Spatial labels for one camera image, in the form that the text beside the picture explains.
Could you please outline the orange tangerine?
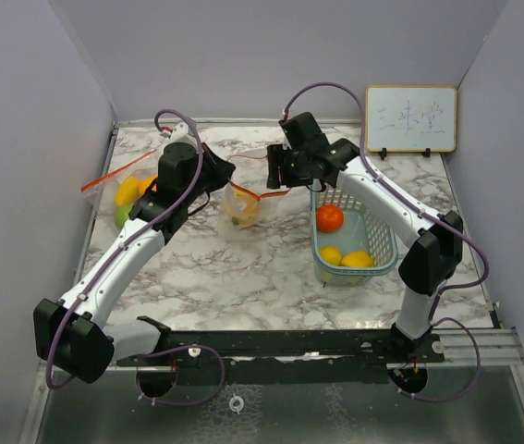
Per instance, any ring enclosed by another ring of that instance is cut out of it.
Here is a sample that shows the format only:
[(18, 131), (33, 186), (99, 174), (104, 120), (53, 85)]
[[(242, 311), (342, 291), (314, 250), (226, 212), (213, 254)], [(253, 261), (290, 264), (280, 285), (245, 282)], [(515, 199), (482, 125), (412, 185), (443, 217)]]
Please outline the orange tangerine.
[(344, 212), (336, 205), (324, 204), (315, 211), (316, 228), (324, 233), (341, 229), (345, 222)]

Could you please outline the clear zip top bag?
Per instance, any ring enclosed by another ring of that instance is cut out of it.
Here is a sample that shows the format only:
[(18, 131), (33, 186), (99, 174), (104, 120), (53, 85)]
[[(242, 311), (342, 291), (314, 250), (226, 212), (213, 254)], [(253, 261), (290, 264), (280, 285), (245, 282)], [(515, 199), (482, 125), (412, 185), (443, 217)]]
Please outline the clear zip top bag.
[(123, 166), (83, 185), (80, 189), (81, 195), (96, 210), (104, 204), (105, 214), (111, 216), (114, 222), (117, 209), (114, 198), (119, 185), (128, 176), (135, 176), (140, 181), (153, 175), (157, 176), (156, 161), (159, 153), (157, 149), (148, 150)]

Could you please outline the green apple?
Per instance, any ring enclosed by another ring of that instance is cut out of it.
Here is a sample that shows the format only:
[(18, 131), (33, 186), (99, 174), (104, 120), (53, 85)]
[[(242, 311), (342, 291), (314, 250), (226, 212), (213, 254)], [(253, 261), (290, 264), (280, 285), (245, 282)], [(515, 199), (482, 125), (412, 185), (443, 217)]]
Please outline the green apple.
[(119, 206), (116, 209), (115, 216), (114, 216), (114, 223), (115, 227), (118, 230), (121, 230), (125, 223), (128, 221), (129, 213), (131, 212), (132, 206), (131, 205), (123, 205)]

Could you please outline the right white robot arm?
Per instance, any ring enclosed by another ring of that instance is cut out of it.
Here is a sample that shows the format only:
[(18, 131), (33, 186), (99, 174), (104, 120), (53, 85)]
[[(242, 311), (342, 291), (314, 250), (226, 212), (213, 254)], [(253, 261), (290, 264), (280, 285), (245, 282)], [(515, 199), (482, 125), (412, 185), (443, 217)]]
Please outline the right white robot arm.
[(283, 118), (279, 125), (285, 141), (268, 149), (270, 188), (328, 185), (366, 206), (406, 245), (398, 268), (405, 292), (392, 326), (390, 350), (397, 360), (412, 361), (422, 353), (432, 330), (437, 292), (462, 260), (462, 218), (454, 211), (442, 215), (418, 203), (350, 140), (329, 142), (311, 113)]

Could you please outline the clear zip bag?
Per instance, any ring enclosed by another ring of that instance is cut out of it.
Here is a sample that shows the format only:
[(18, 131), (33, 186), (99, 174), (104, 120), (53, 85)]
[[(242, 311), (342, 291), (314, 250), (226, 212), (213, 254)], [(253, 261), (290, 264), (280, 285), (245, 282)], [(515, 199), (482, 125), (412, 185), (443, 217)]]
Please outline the clear zip bag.
[(246, 229), (267, 221), (290, 189), (267, 187), (268, 154), (264, 149), (231, 154), (227, 161), (236, 169), (220, 198), (218, 232), (239, 239)]
[(159, 153), (157, 149), (148, 150), (123, 166), (83, 185), (80, 189), (81, 195), (96, 210), (104, 204), (105, 214), (111, 216), (114, 222), (117, 209), (114, 198), (119, 185), (128, 176), (135, 176), (140, 181), (153, 175), (157, 176), (156, 161)]

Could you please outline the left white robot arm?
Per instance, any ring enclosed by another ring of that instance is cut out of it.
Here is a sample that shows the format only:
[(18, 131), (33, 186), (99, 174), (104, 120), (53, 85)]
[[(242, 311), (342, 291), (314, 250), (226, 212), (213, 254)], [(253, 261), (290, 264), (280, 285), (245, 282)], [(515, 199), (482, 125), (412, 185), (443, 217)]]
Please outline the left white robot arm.
[(112, 362), (140, 356), (157, 365), (167, 359), (170, 343), (153, 321), (108, 327), (108, 318), (134, 277), (193, 216), (193, 202), (224, 188), (235, 169), (205, 144), (164, 148), (156, 178), (104, 256), (57, 301), (43, 299), (34, 309), (36, 351), (48, 371), (58, 367), (90, 384)]

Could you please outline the small yellow lemon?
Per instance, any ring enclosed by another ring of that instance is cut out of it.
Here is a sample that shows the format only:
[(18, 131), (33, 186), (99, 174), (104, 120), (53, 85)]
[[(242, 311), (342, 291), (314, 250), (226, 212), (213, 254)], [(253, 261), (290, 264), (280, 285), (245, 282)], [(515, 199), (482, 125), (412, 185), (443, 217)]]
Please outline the small yellow lemon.
[(343, 255), (334, 246), (324, 246), (319, 249), (319, 254), (324, 262), (333, 266), (340, 266)]

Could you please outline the orange fruit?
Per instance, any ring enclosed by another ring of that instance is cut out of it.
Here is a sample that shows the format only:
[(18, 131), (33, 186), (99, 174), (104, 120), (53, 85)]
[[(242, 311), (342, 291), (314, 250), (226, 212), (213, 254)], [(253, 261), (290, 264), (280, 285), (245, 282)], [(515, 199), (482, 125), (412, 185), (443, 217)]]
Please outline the orange fruit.
[(257, 205), (246, 204), (243, 207), (226, 204), (224, 211), (229, 218), (229, 222), (238, 228), (246, 228), (253, 225), (259, 216), (259, 207)]

